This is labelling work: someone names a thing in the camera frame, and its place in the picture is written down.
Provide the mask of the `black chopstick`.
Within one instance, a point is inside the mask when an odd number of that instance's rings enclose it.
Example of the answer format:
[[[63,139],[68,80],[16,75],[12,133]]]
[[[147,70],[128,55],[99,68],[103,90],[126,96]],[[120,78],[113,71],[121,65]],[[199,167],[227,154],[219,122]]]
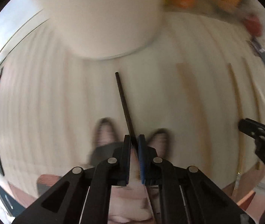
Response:
[[[144,135],[135,136],[132,119],[130,116],[128,104],[126,102],[125,93],[121,82],[121,77],[118,72],[115,73],[115,77],[126,120],[126,125],[129,132],[129,134],[124,137],[125,146],[128,147],[128,149],[125,150],[123,154],[123,158],[125,160],[124,169],[126,171],[129,170],[131,150],[134,150],[134,153],[139,163],[141,183],[145,188],[148,208],[150,209],[152,215],[152,223],[158,223],[158,215],[153,205],[153,197],[150,193],[149,187],[152,183],[151,177],[153,172],[153,158],[156,156],[156,151],[154,149],[149,149]]]

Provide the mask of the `blue cabinet door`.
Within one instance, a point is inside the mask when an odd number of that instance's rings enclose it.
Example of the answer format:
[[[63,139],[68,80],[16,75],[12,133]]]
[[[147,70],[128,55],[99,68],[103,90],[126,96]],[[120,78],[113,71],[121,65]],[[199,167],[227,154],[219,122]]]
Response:
[[[14,197],[9,195],[1,186],[0,186],[0,199],[4,204],[7,211],[14,217],[19,216],[26,208],[23,207]]]

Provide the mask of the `striped cat placemat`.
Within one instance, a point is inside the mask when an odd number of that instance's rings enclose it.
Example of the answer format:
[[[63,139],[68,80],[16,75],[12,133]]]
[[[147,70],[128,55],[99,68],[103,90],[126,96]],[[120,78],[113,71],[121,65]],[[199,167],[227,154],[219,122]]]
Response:
[[[265,49],[265,15],[258,42]],[[197,127],[177,63],[195,75],[212,139],[212,176],[219,186],[234,180],[241,143],[238,110],[265,120],[265,65],[236,17],[166,12],[156,37],[129,55],[81,59],[48,22],[7,57],[0,80],[0,159],[5,178],[37,195],[37,178],[90,165],[95,125],[109,117],[127,133],[115,72],[124,83],[137,133],[164,127],[174,139],[170,161],[202,171]]]

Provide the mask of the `red tomato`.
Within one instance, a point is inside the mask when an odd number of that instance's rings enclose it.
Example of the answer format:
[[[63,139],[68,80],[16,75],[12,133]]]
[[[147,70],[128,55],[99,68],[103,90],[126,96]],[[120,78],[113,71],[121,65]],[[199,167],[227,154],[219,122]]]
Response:
[[[251,36],[260,37],[262,35],[263,26],[256,14],[248,14],[243,18],[242,23]]]

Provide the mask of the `white cylindrical utensil holder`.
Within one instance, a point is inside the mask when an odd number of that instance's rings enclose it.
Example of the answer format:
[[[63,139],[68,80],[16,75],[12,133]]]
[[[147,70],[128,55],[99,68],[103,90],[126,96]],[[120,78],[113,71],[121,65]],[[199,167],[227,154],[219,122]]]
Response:
[[[70,50],[113,58],[148,44],[162,21],[163,0],[37,0]]]

